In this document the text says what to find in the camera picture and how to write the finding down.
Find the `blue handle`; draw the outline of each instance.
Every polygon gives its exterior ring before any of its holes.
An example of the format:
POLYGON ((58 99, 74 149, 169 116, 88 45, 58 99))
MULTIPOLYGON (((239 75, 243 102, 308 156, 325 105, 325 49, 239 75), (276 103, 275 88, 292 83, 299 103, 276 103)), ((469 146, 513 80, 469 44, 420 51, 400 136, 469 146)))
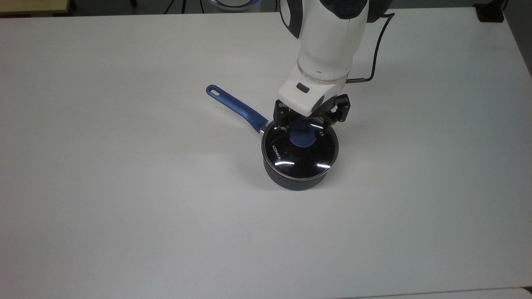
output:
POLYGON ((261 129, 268 122, 268 120, 264 118, 264 116, 260 115, 251 107, 239 101, 237 98, 226 93, 220 87, 216 85, 209 85, 207 86, 206 91, 207 94, 212 96, 216 101, 224 104, 225 106, 245 118, 247 122, 249 122, 250 125, 253 127, 253 129, 255 129, 255 131, 257 131, 258 133, 260 133, 261 129))

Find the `white table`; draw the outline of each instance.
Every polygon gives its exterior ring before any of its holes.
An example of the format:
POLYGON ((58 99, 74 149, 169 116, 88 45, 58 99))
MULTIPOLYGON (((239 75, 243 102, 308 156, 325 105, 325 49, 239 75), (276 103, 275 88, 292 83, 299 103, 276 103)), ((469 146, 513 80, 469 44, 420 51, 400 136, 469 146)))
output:
MULTIPOLYGON (((397 10, 340 154, 283 190, 260 136, 298 41, 275 13, 0 20, 0 292, 337 298, 532 284, 532 80, 507 23, 397 10)), ((352 77, 367 76, 382 22, 352 77)))

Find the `floor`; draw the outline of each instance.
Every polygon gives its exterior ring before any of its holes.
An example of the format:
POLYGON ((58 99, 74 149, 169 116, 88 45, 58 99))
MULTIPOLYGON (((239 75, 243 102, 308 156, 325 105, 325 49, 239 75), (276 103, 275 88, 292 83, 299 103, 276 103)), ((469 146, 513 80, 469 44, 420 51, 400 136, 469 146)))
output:
MULTIPOLYGON (((89 15, 127 15, 127 14, 179 14, 202 13, 200 1, 203 1, 205 13, 213 13, 214 7, 209 0, 138 0, 138 6, 131 6, 129 0, 75 0, 77 10, 74 16, 89 15)), ((277 0, 263 0, 261 11, 273 12, 277 0)), ((471 7, 474 3, 487 3, 488 0, 394 0, 393 9, 416 7, 471 7)), ((525 59, 529 73, 532 74, 532 1, 509 0, 505 15, 510 24, 519 49, 525 59)))

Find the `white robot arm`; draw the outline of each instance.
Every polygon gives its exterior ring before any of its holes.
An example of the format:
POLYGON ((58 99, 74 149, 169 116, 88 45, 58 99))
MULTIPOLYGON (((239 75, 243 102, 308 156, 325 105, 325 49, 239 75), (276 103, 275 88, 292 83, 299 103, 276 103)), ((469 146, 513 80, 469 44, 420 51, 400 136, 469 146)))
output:
POLYGON ((281 0, 281 18, 301 41, 278 98, 309 117, 342 90, 368 18, 368 0, 281 0))

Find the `dark pot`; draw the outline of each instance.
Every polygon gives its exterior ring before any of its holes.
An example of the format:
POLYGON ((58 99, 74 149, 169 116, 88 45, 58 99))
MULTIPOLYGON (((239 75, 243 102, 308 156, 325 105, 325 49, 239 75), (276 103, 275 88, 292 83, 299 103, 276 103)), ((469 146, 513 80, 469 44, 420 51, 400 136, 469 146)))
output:
POLYGON ((318 119, 304 119, 289 130, 273 122, 215 85, 207 93, 235 111, 262 134, 264 168, 279 186, 305 190, 321 182, 338 156, 338 138, 332 128, 323 130, 318 119))

